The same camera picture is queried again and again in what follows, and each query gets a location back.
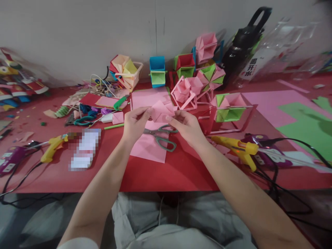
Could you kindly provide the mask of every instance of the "floor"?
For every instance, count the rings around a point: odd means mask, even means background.
[[[298,216],[299,218],[332,230],[332,190],[293,191],[293,193],[314,210],[313,214]],[[40,197],[38,194],[13,194],[6,196],[6,201],[14,201],[26,196]],[[56,194],[55,197],[60,198],[62,195]],[[0,205],[0,248],[56,248],[80,197],[79,193],[66,194],[61,201],[40,201],[23,210]],[[289,211],[301,210],[301,204],[287,194],[282,195],[281,201]],[[317,245],[317,248],[329,248],[332,243],[330,233],[302,223],[298,225],[308,235],[309,240]],[[113,248],[116,247],[113,219],[110,213],[105,225],[101,249]]]

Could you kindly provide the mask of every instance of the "bottle label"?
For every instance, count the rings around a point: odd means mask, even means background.
[[[276,53],[277,51],[269,48],[258,50],[241,71],[239,77],[244,80],[251,80],[254,75],[276,55]]]

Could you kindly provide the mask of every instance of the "teal scissors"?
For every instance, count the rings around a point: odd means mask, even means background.
[[[154,136],[154,137],[156,138],[156,142],[157,142],[157,144],[158,144],[160,147],[162,147],[164,150],[167,150],[167,151],[169,151],[169,152],[173,152],[173,151],[175,150],[175,148],[176,148],[176,143],[171,142],[171,141],[169,141],[168,139],[165,139],[165,138],[159,137],[159,136],[156,134],[156,133],[160,133],[160,132],[164,132],[164,133],[168,133],[168,134],[170,134],[170,133],[178,133],[178,132],[179,132],[178,130],[165,130],[164,128],[166,128],[166,127],[170,127],[170,125],[166,124],[166,125],[164,125],[164,126],[161,126],[158,130],[144,129],[143,134],[150,134],[150,135]],[[162,145],[160,144],[160,141],[164,141],[164,142],[166,142],[166,143],[168,143],[168,144],[172,144],[172,145],[173,145],[173,149],[167,149],[167,146],[166,146],[166,147],[162,146]]]

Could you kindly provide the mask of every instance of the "yellow glue gun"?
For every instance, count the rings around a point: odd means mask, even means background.
[[[56,149],[59,145],[61,145],[63,142],[68,142],[68,134],[60,135],[55,138],[51,138],[48,143],[49,147],[47,148],[44,155],[41,157],[42,163],[50,163],[53,160],[54,153],[56,152]]]
[[[258,152],[259,147],[257,144],[252,144],[250,142],[243,143],[238,139],[219,136],[212,136],[211,140],[216,144],[229,148],[231,150],[230,154],[238,156],[243,164],[249,165],[252,172],[256,171],[256,164],[250,155],[256,155]]]

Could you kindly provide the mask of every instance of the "forearm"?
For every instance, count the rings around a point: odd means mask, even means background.
[[[210,143],[195,148],[220,191],[262,248],[268,239],[291,243],[304,239],[281,208]]]
[[[84,191],[62,241],[79,235],[100,243],[104,223],[117,198],[132,146],[132,143],[123,139],[116,146]],[[90,236],[92,233],[86,227],[100,231]]]

